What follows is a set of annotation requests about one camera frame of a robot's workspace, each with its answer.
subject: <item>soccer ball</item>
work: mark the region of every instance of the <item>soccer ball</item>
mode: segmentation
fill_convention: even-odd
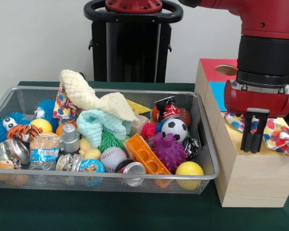
[[[162,127],[163,137],[165,137],[168,133],[172,133],[178,142],[182,142],[187,136],[187,126],[179,119],[169,119]]]

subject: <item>wooden box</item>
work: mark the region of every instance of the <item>wooden box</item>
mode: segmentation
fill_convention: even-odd
[[[228,125],[221,116],[223,91],[214,85],[236,78],[235,68],[227,71],[220,66],[223,64],[236,66],[236,60],[200,59],[195,85],[195,93],[201,96],[206,110],[220,164],[215,184],[221,205],[283,207],[289,195],[289,157],[266,148],[264,142],[257,154],[240,150],[242,132]]]

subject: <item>polka dot fabric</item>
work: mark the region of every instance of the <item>polka dot fabric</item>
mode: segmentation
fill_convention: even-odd
[[[59,120],[59,124],[75,122],[76,113],[77,107],[67,97],[64,86],[60,85],[53,109],[53,117]]]
[[[234,113],[222,113],[222,116],[235,129],[244,130],[245,119],[243,116],[237,117]],[[254,118],[251,124],[252,133],[257,131],[257,126],[258,119]],[[276,119],[268,119],[263,133],[263,141],[267,148],[289,156],[289,128],[279,124]]]

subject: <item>brown football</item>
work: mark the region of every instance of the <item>brown football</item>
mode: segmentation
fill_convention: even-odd
[[[187,111],[185,108],[180,108],[180,120],[182,120],[187,127],[189,127],[192,123],[192,117],[191,114],[189,113],[189,111]]]

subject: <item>orange plastic block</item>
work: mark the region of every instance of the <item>orange plastic block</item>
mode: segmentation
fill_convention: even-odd
[[[163,174],[171,175],[163,163],[151,150],[145,140],[139,135],[135,134],[125,142],[125,146],[131,158],[142,163],[149,174]],[[156,184],[161,188],[166,188],[172,180],[155,180]]]

